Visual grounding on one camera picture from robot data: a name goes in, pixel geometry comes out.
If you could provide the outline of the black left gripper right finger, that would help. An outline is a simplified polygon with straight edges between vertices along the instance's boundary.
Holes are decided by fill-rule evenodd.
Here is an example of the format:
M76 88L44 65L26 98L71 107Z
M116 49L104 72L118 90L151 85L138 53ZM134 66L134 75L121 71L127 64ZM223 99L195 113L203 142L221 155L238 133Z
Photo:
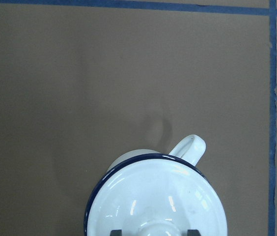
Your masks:
M187 236L200 236L200 232L197 229L188 229Z

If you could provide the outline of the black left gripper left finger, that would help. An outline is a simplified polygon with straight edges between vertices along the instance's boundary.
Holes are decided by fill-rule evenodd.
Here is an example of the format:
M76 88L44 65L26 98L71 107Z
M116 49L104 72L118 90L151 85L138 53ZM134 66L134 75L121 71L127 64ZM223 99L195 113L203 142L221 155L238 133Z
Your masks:
M122 230L111 230L111 236L122 236Z

